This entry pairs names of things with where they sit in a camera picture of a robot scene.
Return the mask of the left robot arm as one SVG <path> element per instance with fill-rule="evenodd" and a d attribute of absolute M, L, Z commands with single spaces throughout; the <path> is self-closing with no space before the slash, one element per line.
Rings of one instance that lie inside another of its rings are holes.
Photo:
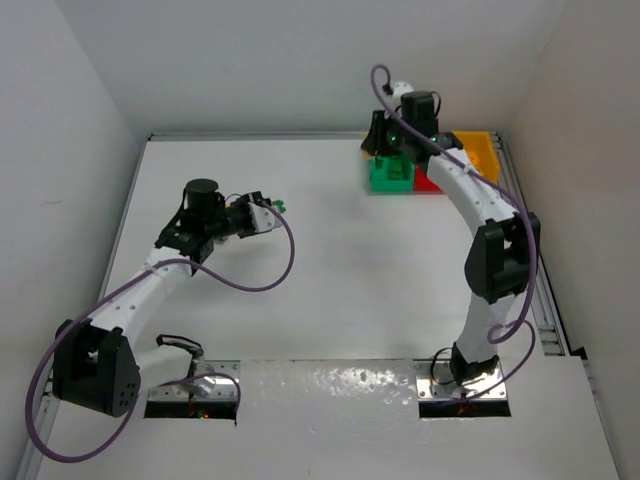
<path fill-rule="evenodd" d="M 199 344 L 164 334 L 155 348 L 135 353 L 140 334 L 217 243 L 270 232 L 281 225 L 277 214 L 260 192 L 226 202 L 216 181 L 189 181 L 144 266 L 62 337 L 53 360 L 54 396 L 118 418 L 140 393 L 188 377 L 203 354 Z"/>

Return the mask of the yellow green bee lego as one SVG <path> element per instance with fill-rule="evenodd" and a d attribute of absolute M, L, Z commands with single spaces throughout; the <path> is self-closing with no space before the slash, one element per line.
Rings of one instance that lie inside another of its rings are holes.
<path fill-rule="evenodd" d="M 280 213 L 284 213 L 286 211 L 286 207 L 283 200 L 273 200 L 272 206 L 276 208 Z"/>

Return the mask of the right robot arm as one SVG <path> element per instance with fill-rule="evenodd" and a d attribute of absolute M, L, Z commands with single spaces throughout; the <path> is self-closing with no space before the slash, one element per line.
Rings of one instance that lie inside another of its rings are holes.
<path fill-rule="evenodd" d="M 473 236 L 464 263 L 471 300 L 449 363 L 453 381 L 463 384 L 495 369 L 498 344 L 525 321 L 525 313 L 513 322 L 506 317 L 519 295 L 523 310 L 531 303 L 541 225 L 481 174 L 456 133 L 440 131 L 434 93 L 405 91 L 398 98 L 398 110 L 373 111 L 361 148 L 375 160 L 410 162 L 448 197 Z"/>

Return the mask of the green square lego brick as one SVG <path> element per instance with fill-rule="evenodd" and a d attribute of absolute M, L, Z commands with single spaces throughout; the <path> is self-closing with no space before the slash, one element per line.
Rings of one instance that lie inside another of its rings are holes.
<path fill-rule="evenodd" d="M 401 181 L 404 178 L 403 167 L 397 164 L 390 164 L 387 169 L 389 181 Z"/>

